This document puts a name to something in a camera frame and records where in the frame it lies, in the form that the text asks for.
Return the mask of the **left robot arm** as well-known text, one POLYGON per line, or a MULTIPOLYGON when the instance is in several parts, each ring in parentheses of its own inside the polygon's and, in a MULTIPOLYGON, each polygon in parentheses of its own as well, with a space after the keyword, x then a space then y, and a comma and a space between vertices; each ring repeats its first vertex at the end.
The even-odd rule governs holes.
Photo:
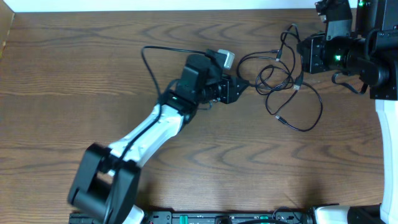
POLYGON ((135 204, 141 169, 194 118, 200 104, 230 104, 240 97, 246 81, 224 73, 233 60, 233 53, 221 49, 189 55, 182 76, 169 84, 140 125, 107 147, 94 143, 86 149, 68 203, 101 223, 143 221, 144 211, 135 204))

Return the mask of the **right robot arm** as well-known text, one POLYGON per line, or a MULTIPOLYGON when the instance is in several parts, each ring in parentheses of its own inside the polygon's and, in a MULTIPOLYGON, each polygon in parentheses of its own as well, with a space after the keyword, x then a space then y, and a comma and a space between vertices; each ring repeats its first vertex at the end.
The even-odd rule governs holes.
POLYGON ((333 70, 357 75, 375 102, 382 132, 384 193, 379 205, 321 205, 309 223, 397 223, 397 1, 318 1, 325 31, 297 44, 303 70, 310 74, 333 70))

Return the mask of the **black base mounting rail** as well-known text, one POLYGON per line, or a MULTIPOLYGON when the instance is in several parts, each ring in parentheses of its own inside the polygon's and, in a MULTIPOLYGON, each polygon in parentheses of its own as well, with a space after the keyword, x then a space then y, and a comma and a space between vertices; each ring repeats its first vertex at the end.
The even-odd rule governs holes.
MULTIPOLYGON (((307 215, 300 212, 279 211, 272 213, 174 213, 167 211, 152 211, 144 215, 143 224, 216 224, 216 223, 242 223, 251 220, 278 220, 286 223, 320 223, 315 221, 314 215, 307 215)), ((69 224, 94 224, 101 223, 83 213, 71 213, 69 224)), ((373 218, 365 218, 364 214, 351 212, 347 223, 382 223, 373 218)))

